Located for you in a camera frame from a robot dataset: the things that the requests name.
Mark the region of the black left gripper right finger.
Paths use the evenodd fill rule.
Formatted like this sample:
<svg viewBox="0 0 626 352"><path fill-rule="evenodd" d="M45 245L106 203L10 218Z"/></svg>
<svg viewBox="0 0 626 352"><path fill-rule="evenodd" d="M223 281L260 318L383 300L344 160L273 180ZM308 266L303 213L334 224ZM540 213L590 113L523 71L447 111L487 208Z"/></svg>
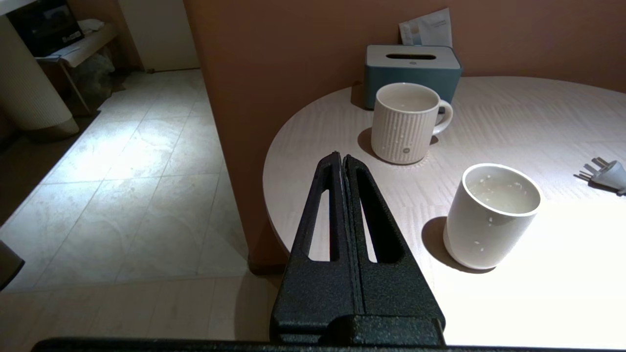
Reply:
<svg viewBox="0 0 626 352"><path fill-rule="evenodd" d="M347 154L344 182L363 312L435 321L445 316L369 168Z"/></svg>

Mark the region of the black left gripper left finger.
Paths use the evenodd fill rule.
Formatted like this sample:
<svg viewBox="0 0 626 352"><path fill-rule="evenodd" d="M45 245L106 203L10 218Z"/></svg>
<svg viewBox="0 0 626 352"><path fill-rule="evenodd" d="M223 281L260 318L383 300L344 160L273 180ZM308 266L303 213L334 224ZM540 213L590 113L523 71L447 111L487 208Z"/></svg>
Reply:
<svg viewBox="0 0 626 352"><path fill-rule="evenodd" d="M331 322L356 311L343 174L338 152L322 158L316 167L270 315L272 339L319 339ZM321 197L326 191L330 259L322 262L312 260L309 253Z"/></svg>

